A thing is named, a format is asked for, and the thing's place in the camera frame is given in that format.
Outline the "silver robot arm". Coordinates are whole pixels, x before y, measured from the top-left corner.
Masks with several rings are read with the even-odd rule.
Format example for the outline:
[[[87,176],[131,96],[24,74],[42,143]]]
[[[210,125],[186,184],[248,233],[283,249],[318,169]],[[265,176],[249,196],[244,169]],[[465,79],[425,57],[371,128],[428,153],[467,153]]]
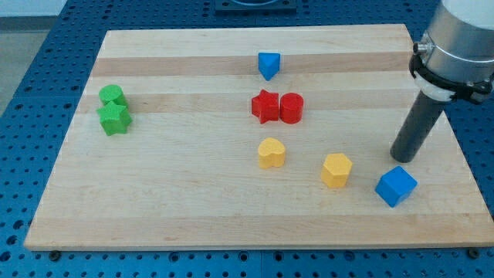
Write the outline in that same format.
[[[487,100],[493,92],[493,0],[441,0],[409,70],[436,101]]]

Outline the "dark robot base mount plate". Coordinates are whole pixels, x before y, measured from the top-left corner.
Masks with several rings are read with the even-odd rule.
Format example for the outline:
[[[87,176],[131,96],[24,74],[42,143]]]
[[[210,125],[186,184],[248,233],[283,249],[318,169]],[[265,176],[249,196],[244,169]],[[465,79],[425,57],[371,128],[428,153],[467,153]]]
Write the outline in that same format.
[[[214,0],[215,12],[296,11],[297,0]]]

